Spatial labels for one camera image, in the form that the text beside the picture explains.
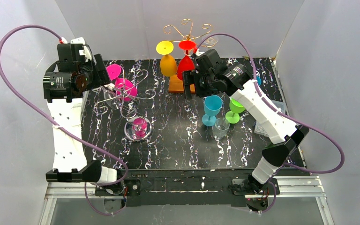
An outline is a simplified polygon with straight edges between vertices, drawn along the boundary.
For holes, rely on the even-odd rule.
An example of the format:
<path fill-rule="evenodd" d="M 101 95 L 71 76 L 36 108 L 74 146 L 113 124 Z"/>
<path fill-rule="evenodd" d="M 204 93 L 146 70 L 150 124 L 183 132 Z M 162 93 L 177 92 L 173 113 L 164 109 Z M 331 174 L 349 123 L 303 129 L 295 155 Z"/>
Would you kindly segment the clear ribbed wine glass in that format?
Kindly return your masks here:
<path fill-rule="evenodd" d="M 212 126 L 213 137 L 217 140 L 226 136 L 230 123 L 226 118 L 217 118 Z"/>

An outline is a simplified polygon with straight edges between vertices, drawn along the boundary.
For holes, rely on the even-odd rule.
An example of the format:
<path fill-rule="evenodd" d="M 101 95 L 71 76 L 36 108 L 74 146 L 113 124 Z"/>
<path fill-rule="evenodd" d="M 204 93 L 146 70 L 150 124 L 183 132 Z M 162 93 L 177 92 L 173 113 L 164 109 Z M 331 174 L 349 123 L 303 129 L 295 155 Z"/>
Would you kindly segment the blue wine glass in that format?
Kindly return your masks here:
<path fill-rule="evenodd" d="M 257 76 L 256 80 L 257 80 L 257 84 L 260 86 L 262 84 L 260 76 Z"/>

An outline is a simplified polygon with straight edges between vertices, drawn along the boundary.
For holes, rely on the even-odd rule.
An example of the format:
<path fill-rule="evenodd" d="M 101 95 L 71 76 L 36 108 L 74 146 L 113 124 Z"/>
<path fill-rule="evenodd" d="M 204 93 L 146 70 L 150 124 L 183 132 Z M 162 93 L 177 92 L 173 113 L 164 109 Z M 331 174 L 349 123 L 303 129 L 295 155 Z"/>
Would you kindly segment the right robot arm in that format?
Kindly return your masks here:
<path fill-rule="evenodd" d="M 205 125 L 213 125 L 211 118 L 223 105 L 218 94 L 225 93 L 254 117 L 271 140 L 271 145 L 262 150 L 262 158 L 248 179 L 231 185 L 234 192 L 258 193 L 297 149 L 309 128 L 283 116 L 280 108 L 263 94 L 252 72 L 243 64 L 227 65 L 214 49 L 199 56 L 193 54 L 192 58 L 196 68 L 182 72 L 184 93 L 186 98 L 191 98 L 189 86 L 194 85 L 196 96 L 204 98 L 205 115 L 202 120 Z"/>

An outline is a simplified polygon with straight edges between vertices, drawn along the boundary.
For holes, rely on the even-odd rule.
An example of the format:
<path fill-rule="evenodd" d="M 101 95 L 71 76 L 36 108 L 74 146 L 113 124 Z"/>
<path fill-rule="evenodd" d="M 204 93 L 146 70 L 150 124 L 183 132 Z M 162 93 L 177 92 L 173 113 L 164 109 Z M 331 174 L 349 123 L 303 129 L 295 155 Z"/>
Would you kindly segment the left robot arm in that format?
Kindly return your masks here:
<path fill-rule="evenodd" d="M 45 174 L 48 182 L 85 182 L 99 186 L 120 183 L 116 169 L 102 166 L 99 160 L 88 161 L 82 140 L 83 96 L 89 90 L 110 82 L 100 54 L 89 45 L 71 42 L 57 45 L 59 59 L 45 72 L 43 93 L 47 101 L 54 138 L 54 161 Z"/>

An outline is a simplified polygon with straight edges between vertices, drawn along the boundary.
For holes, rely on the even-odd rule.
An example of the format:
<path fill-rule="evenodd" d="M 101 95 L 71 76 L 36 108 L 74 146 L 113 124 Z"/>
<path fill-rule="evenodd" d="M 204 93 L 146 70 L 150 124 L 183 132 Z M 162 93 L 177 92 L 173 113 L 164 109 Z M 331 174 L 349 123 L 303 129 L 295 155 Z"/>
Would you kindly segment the teal wine glass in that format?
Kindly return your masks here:
<path fill-rule="evenodd" d="M 222 98 L 218 95 L 208 96 L 204 100 L 204 115 L 202 117 L 202 123 L 208 127 L 214 125 L 216 116 L 220 112 L 223 105 Z"/>

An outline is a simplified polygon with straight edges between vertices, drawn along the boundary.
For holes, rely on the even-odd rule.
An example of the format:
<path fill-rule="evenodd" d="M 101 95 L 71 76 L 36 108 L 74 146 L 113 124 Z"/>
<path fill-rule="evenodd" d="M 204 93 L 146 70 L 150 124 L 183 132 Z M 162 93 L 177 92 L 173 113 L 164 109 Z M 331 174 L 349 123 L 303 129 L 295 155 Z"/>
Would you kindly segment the silver wire glass rack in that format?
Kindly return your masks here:
<path fill-rule="evenodd" d="M 149 75 L 149 72 L 146 69 L 142 69 L 136 72 L 136 74 L 141 74 L 142 79 L 140 81 L 132 82 L 137 88 Z M 152 122 L 145 116 L 138 112 L 138 101 L 139 100 L 150 100 L 153 99 L 156 95 L 155 90 L 147 89 L 145 91 L 146 97 L 138 96 L 138 90 L 136 97 L 131 97 L 131 101 L 125 102 L 123 99 L 120 99 L 120 96 L 117 96 L 121 103 L 119 104 L 120 116 L 126 120 L 124 125 L 124 134 L 125 137 L 132 142 L 140 142 L 147 139 L 153 130 Z M 103 103 L 103 100 L 97 101 L 94 104 L 94 111 L 105 113 L 108 111 L 108 105 Z"/>

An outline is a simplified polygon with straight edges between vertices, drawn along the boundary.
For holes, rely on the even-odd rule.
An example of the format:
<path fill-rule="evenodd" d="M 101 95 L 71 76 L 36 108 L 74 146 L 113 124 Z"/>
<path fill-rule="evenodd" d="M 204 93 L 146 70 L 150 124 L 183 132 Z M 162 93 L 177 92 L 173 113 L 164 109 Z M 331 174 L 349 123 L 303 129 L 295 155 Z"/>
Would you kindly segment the green wine glass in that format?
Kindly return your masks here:
<path fill-rule="evenodd" d="M 245 107 L 231 97 L 229 102 L 229 108 L 230 110 L 225 114 L 226 120 L 230 124 L 238 123 L 240 121 L 240 113 L 245 111 Z"/>

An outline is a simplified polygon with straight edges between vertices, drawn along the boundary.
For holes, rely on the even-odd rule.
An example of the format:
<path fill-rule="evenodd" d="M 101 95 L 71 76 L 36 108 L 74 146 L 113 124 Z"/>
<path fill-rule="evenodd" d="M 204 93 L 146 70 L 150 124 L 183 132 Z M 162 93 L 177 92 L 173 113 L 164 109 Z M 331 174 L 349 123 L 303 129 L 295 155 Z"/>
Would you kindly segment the pink wine glass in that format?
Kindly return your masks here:
<path fill-rule="evenodd" d="M 125 102 L 131 101 L 131 97 L 136 97 L 137 88 L 135 85 L 125 78 L 124 69 L 118 64 L 111 64 L 106 67 L 108 77 L 112 81 L 105 87 L 113 92 L 116 96 L 120 96 Z"/>

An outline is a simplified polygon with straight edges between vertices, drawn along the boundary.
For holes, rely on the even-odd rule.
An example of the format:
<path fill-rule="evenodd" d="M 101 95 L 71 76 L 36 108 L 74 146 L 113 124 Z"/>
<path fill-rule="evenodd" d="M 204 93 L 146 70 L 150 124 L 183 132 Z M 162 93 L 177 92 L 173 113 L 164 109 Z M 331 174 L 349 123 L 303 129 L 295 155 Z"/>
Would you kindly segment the orange yellow wine glass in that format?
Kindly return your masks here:
<path fill-rule="evenodd" d="M 177 74 L 176 60 L 170 55 L 173 49 L 174 46 L 170 41 L 161 41 L 156 46 L 157 53 L 163 56 L 160 61 L 161 73 L 167 77 Z"/>

